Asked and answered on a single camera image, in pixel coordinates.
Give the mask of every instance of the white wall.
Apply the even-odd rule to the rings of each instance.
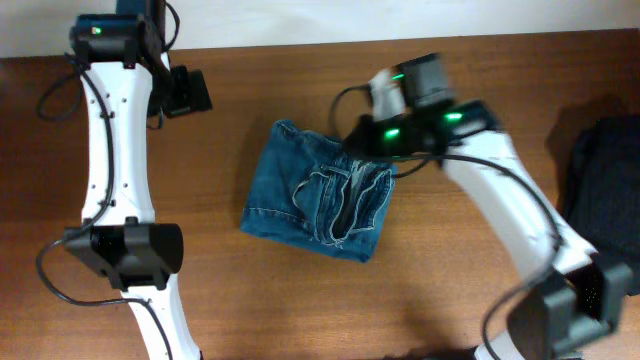
[[[176,48],[640,26],[639,0],[173,0]],[[60,54],[80,13],[115,0],[0,0],[0,57]]]

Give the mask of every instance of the crumpled denim clothing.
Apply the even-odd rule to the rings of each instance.
[[[340,143],[277,121],[256,170],[241,230],[367,262],[378,244],[395,167],[350,158]]]

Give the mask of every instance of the table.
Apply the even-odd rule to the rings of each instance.
[[[206,359],[373,359],[480,341],[480,319],[518,281],[479,211],[434,166],[398,181],[375,256],[336,260],[238,230],[255,166],[275,120],[326,133],[333,96],[379,69],[441,52],[461,100],[488,102],[547,196],[579,131],[640,109],[637,30],[175,51],[202,69],[214,110],[148,134],[158,222],[185,238],[180,292]],[[128,306],[67,305],[47,293],[38,249],[77,225],[87,186],[84,104],[45,123],[34,107],[69,67],[61,57],[0,61],[0,353],[3,359],[145,359]],[[76,84],[54,100],[71,102]],[[367,110],[341,104],[343,134]],[[55,283],[81,299],[117,296],[77,260],[52,254]],[[504,326],[494,322],[492,331]],[[620,334],[589,359],[640,352],[640,299]]]

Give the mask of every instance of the black fabric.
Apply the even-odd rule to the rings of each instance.
[[[640,294],[640,116],[602,119],[576,143],[563,216],[601,253],[633,269]]]

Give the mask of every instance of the green led indicator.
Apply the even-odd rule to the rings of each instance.
[[[444,116],[445,119],[447,119],[447,121],[449,122],[456,122],[459,121],[460,119],[462,119],[462,114],[461,113],[450,113]]]
[[[386,140],[391,140],[391,139],[395,138],[396,136],[398,136],[398,134],[400,134],[400,130],[399,129],[387,130],[387,132],[384,134],[384,138]]]

